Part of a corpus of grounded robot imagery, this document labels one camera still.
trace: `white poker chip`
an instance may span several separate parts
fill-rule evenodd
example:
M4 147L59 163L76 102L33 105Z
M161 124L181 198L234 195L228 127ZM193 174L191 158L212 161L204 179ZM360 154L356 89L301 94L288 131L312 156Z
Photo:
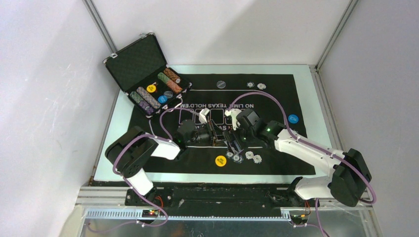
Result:
M247 159L253 159L253 152L246 152Z
M259 156L259 155L256 155L256 156L254 156L254 157L253 157L253 161L254 161L256 164L259 164L259 163L261 163L261 162L262 162L262 157L261 157L261 156Z
M266 85L265 85L265 84L263 84L263 83L259 83L259 84L257 85L257 88L259 88L259 89L261 89L261 90L264 90L264 89L266 89Z

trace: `poker table mat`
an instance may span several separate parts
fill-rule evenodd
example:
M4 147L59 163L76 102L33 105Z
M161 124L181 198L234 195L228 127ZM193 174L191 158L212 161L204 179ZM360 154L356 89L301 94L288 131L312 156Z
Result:
M223 129L228 129L231 124L224 116L224 111L239 95L251 91L260 91L259 83L265 84L263 90L274 96L284 107L287 117L294 115L297 123L290 123L290 127L299 134L306 136L304 118L298 100L297 89L293 75L273 74L180 74L188 78L193 86L183 96L182 107L199 112L203 108L210 109L210 117ZM224 81L225 87L218 88L217 82ZM249 88L248 82L253 82L254 87ZM265 121L276 120L283 123L283 116L278 106L267 97L251 95L242 98L236 103L236 108L251 108ZM199 124L197 116L188 111L173 111L166 113L163 124L170 134L174 134L184 119L193 119ZM141 113L139 108L133 107L128 128L140 126L151 132L149 120ZM151 119L151 125L157 136L167 137L159 124L156 116ZM241 175L314 175L314 167L291 155L279 151L260 147L249 147L241 154L242 163L235 163L227 159L227 163L220 167L215 163L217 156L225 156L226 147L189 147L181 154L180 160L172 161L164 158L151 158L144 166L146 172L153 173L183 173L183 174L241 174ZM262 157L261 163L245 158L245 152L252 151Z

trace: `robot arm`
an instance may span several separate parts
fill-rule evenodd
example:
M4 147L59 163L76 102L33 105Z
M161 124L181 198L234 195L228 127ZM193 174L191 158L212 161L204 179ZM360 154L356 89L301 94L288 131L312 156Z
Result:
M114 164L123 148L135 137L147 134L140 127L135 126L122 137L110 145L106 151L106 158ZM153 183L148 179L143 166L152 157L174 160L180 153L181 148L168 139L158 139L156 136L144 137L135 142L123 154L116 168L141 195L147 194Z
M319 168L325 173L325 176L315 178L298 177L291 183L289 189L302 199L335 198L347 206L356 206L366 189L365 183L353 170L331 155L327 155L321 150L309 146L307 143L327 150L331 154L349 162L368 181L371 181L371 174L365 164L364 158L357 150L350 149L349 152L345 153L341 150L316 144L292 130L291 132L293 134L291 135L283 124L277 121L270 121L266 124L251 109L246 109L238 114L237 111L229 111L228 114L233 116L237 115L236 118L232 118L232 121L236 121L237 125L236 129L233 127L232 133L240 134L231 137L241 137L242 139L240 142L236 141L235 143L230 141L229 147L232 147L231 150L242 150L246 146L244 141L258 139L263 141L267 147L290 154ZM234 148L234 144L239 144L240 147Z

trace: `wire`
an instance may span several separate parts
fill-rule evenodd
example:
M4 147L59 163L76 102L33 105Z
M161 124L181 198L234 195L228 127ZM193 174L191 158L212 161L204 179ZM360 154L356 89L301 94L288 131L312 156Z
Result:
M122 176L122 178L123 178L123 180L128 184L128 186L129 187L131 187L133 190L134 190L134 192L143 200L143 201L145 201L146 203L148 203L149 205L151 205L151 206L153 206L153 207L155 207L155 208L157 208L159 211L161 211L163 214L164 214L164 216L165 216L165 220L162 222L162 223L160 223L160 224L156 224L156 225L152 225L152 224L147 224L147 223L144 223L144 222L141 222L141 221L139 221L139 220L136 220L136 221L127 221L127 222L124 222L124 223L122 223L122 224L119 224L119 225L117 225L117 226L115 226L115 227L112 227L112 228L110 228L110 229L108 229L108 230L104 230L104 231L96 231L96 230L92 230L91 228L90 228L90 223L88 223L88 226L87 226L87 228L89 229L89 231L91 231L91 232L93 232L93 233L97 233L97 234L103 234L103 233L107 233L107 232L110 232L110 231L113 231L113 230L115 230L115 229L117 229L117 228L119 228L119 227L121 227L121 226L124 226L124 225L127 225L127 224L134 224L134 223L136 223L136 224L141 224L141 226L149 226L149 227L158 227L158 226L162 226L162 225L164 225L164 224L166 224L166 222L168 221L168 218L169 218L169 216L168 216L168 214L163 210L163 208L162 207L160 207L160 206L157 206L157 205L155 205L154 203L152 203L152 202L150 202L149 200L147 200L143 195L141 195L139 192L138 192L138 190L137 189L135 189L134 188L134 186L131 184L131 182L129 181L129 180L127 180L120 172L118 172L118 170L117 170L117 165L118 165L118 162L121 160L121 158L122 158L122 156L125 154L125 152L134 144L134 143L136 143L138 140L140 140L141 138L146 138L146 137L153 137L154 139L158 139L158 140L162 140L162 141L165 141L165 142L171 142L170 140L168 140L168 139L166 139L166 138L162 138L162 137L158 137L158 136L153 136L153 135L151 135L151 134L142 134L142 135L140 135L140 136L137 136L136 138L134 138L132 141L130 141L123 149L122 149L122 151L121 151L121 153L119 153L119 155L118 155L118 157L116 158L116 160L115 160L115 162L114 162L114 165L113 165L113 167L112 167L112 171L113 171L113 173L115 173L115 174L117 174L117 175L121 175Z
M305 201L305 205L304 206L305 206L305 215L306 216L310 215L311 214L311 209L310 209L310 204L308 203L307 200Z
M307 217L307 223L308 223L308 221L310 220L310 213L307 216L308 216Z
M293 225L293 226L294 226L294 228L296 228L296 227L307 227L307 226L313 226L313 227L316 227L317 229L320 229L320 227L318 227L318 226L316 226L316 225L313 225L313 224L301 224L301 225L297 225L297 224L295 224L293 221L290 221L290 222L288 222L288 223L290 223L291 225ZM330 237L330 235L329 235L329 234L328 234L325 230L320 229L320 231L322 231L322 233L324 233L324 234L323 234L323 236Z
M322 228L322 223L321 223L321 221L320 221L318 207L319 207L319 199L318 199L318 198L316 198L316 203L315 203L315 205L314 205L314 208L316 209L316 216L317 216L317 222L319 222L319 229L320 229L320 231L322 232L322 235L323 235L323 236L325 236L325 235L326 235L326 236L329 236L329 235L326 233L326 231L325 231L325 230L323 230L323 228Z
M162 197L161 196L156 196L154 199L159 200L160 201L160 204L161 204L160 207L163 208L164 205L163 205L163 199L162 199Z
M154 135L153 127L151 126L151 119L148 120L148 124L150 125L151 134Z
M281 112L282 112L282 116L283 116L283 119L284 119L284 124L285 124L285 127L287 128L287 130L288 130L288 132L290 133L290 135L294 138L294 139L298 139L297 138L297 136L291 131L291 128L290 128L290 125L288 124L288 120L287 120L287 115L285 114L285 110L284 110L284 108L282 107L282 105L278 102L278 100L275 98L275 97L273 97L272 95L270 95L270 94L268 94L268 93L266 93L266 92L262 92L262 91L260 91L260 92L249 92L249 93L245 93L245 94L243 94L243 95L240 95L239 97L237 97L234 101L233 101L233 103L231 103L231 105L230 105L230 107L228 108L228 110L230 110L232 107L233 107L233 105L238 101L238 100L240 100L241 98L243 98L243 97L245 97L245 96L248 96L248 95L263 95L263 96L266 96L266 97L268 97L268 98L270 98L271 100L273 100L277 105L278 105L278 107L279 107L279 109L281 110ZM357 169L357 168L355 168L353 165L351 165L351 163L349 163L349 162L347 162L347 161L345 161L344 159L342 159L341 157L339 157L339 156L337 156L336 154L333 154L333 153L331 153L330 151L328 151L328 150L326 150L326 149L323 149L322 147L319 147L319 146L317 146L317 145L315 145L315 144L312 144L311 142L309 142L309 141L305 141L304 139L298 139L298 141L299 142L301 142L301 143L304 143L304 144L306 144L306 145L308 145L308 146L310 146L310 147L312 147L312 148L314 148L314 149L316 149L316 150L318 150L318 151L321 151L321 152L324 152L325 154L327 154L328 156L330 156L330 157L333 157L333 158L336 158L337 160L339 160L340 162L342 162L342 163L344 163L345 165L347 165L350 169L352 169L360 178L361 178L361 180L365 183L365 185L367 186L367 188L370 190L370 193L371 193L371 196L372 196L372 200L371 201L368 201L368 200L364 200L364 199L360 199L360 201L362 201L362 202L364 202L364 203L368 203L368 204L374 204L376 201L377 201L377 196L376 196L376 193L375 193L375 191L374 191L374 189L372 188L372 186L371 186L371 184L368 182L368 180L362 175L362 173Z
M179 103L179 104L177 104L177 105L175 106L175 108L177 108L178 106L180 106L181 104L183 104L183 99L182 99L182 97L180 97L180 98L179 98L179 100L180 100L180 103Z

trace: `purple cable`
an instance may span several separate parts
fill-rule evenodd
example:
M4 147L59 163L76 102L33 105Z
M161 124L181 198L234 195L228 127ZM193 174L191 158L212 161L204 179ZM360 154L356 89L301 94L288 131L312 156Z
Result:
M186 109L186 108L171 108L171 109L165 110L162 113L162 115L160 115L160 126L162 127L163 131L169 136L170 140L173 140L173 137L171 136L171 134L169 133L169 131L163 126L162 118L163 118L163 115L165 115L165 113L172 112L173 110L186 110L186 111L189 111L189 112L191 112L193 114L196 114L195 111L190 110L190 109Z
M291 131L291 128L290 128L290 125L288 124L288 120L287 120L287 115L285 114L285 111L284 111L284 108L282 107L282 105L278 102L278 100L277 99L275 99L275 97L273 97L272 95L270 95L270 94L268 94L268 93L266 93L266 92L262 92L262 91L260 91L260 92L249 92L249 93L245 93L245 94L243 94L243 95L241 95L241 96L239 96L239 97L237 97L234 101L233 101L233 103L231 103L231 105L230 105L230 107L228 108L228 110L230 110L232 107L233 107L233 105L239 100L239 99L241 99L241 98L243 98L243 97L245 97L245 96L248 96L248 95L263 95L263 96L266 96L266 97L268 97L268 98L270 98L271 100L273 100L277 105L278 105L278 107L281 109L281 112L282 112L282 116L284 117L284 124L285 124L285 127L287 128L287 130L288 130L288 132L290 133L290 135L294 138L294 139L297 139L297 136ZM336 158L337 160L339 160L340 162L342 162L342 163L344 163L344 164L346 164L350 169L352 169L360 178L361 178L361 180L365 183L365 185L368 187L368 189L370 190L370 192L371 192L371 196L372 196L372 198L373 198L373 200L371 200L371 201L368 201L368 200L364 200L364 199L360 199L360 201L362 201L362 202L364 202L364 203L368 203L368 204L374 204L376 201L377 201L377 196L376 196L376 193L374 192L374 189L372 188L372 186L370 185L370 183L368 182L368 180L362 175L362 173L358 170L358 169L356 169L353 165L351 165L349 162L347 162L347 161L345 161L344 159L342 159L342 158L340 158L339 156L337 156L337 155L335 155L335 154L332 154L331 152L329 152L328 150L326 150L326 149L323 149L323 148L321 148L321 147L319 147L319 146L317 146L317 145L315 145L315 144L312 144L311 142L309 142L309 141L305 141L305 140L303 140L303 139L299 139L298 140L299 142L302 142L302 143L304 143L304 144L306 144L306 145L308 145L308 146L310 146L310 147L312 147L312 148L314 148L314 149L316 149L316 150L318 150L318 151L321 151L321 152L324 152L325 154L327 154L328 156L331 156L331 157L333 157L333 158Z
M116 158L116 160L115 160L115 162L114 162L114 166L113 166L113 168L112 168L112 171L115 173L115 174L117 174L117 175L121 175L121 173L119 173L118 171L117 171L117 164L118 164L118 162L121 160L121 158L122 158L122 156L125 154L125 152L135 143L135 142L137 142L138 140L140 140L141 138L145 138L145 137L153 137L153 138L156 138L156 139L159 139L159 140L162 140L162 141L165 141L165 142L168 142L169 140L168 139L166 139L166 138L162 138L162 137L158 137L158 136L154 136L154 135L151 135L151 134L143 134L143 135L140 135L140 136L137 136L136 138L134 138L132 141L130 141L123 149L122 149L122 151L121 151L121 153L119 153L119 155L118 155L118 157ZM93 233L97 233L97 234L104 234L104 233L107 233L107 232L110 232L110 231L113 231L113 230L115 230L115 229L117 229L117 228L119 228L119 227L121 227L121 226L124 226L124 225L127 225L127 224L134 224L134 223L137 223L137 224L140 224L141 223L141 225L142 226L149 226L149 227L157 227L157 226L162 226L162 225L164 225L164 224L166 224L166 222L168 221L168 218L169 218L169 216L168 216L168 214L161 208L161 207L159 207L159 206L157 206L157 205L155 205L154 203L152 203L152 202L150 202L149 200L147 200L143 195L141 195L139 192L138 192L138 190L137 189L135 189L134 187L133 187L133 185L131 184L131 182L130 181L128 181L125 177L122 177L123 179L124 179L124 181L130 186L130 187L132 187L132 189L134 190L134 192L143 200L143 201L145 201L146 203L148 203L149 205L151 205L151 206L153 206L153 207L155 207L155 208L157 208L159 211L161 211L164 215L165 215L165 220L162 222L162 223L160 223L160 224L157 224L157 225L151 225L151 224L147 224L147 223L143 223L143 222L140 222L140 221L127 221L127 222L124 222L124 223L121 223L121 224L119 224L119 225L117 225L117 226L115 226L115 227L112 227L112 228L110 228L110 229L108 229L108 230L104 230L104 231L95 231L95 230L92 230L91 228L90 228L90 226L88 225L87 226L87 228L89 229L89 231L91 231L91 232L93 232Z
M325 230L323 230L323 228L322 228L322 223L320 222L320 217L319 217L319 210L318 210L318 207L319 207L319 199L318 199L318 198L316 198L316 203L315 203L315 205L314 205L314 208L316 209L316 217L317 217L317 221L319 222L319 228L320 228L320 231L322 232L322 235L323 235L323 236L327 235L328 237L330 237L330 236L326 233L326 231L325 231Z
M307 224L307 225L296 225L293 221L291 221L291 224L293 224L295 227L307 227L307 226L313 226L313 227L316 227L317 229L320 229L320 227L318 227L318 226L316 226L316 225L313 225L313 224ZM322 231L322 233L324 233L327 237L330 237L330 235L325 231L325 230L323 230Z

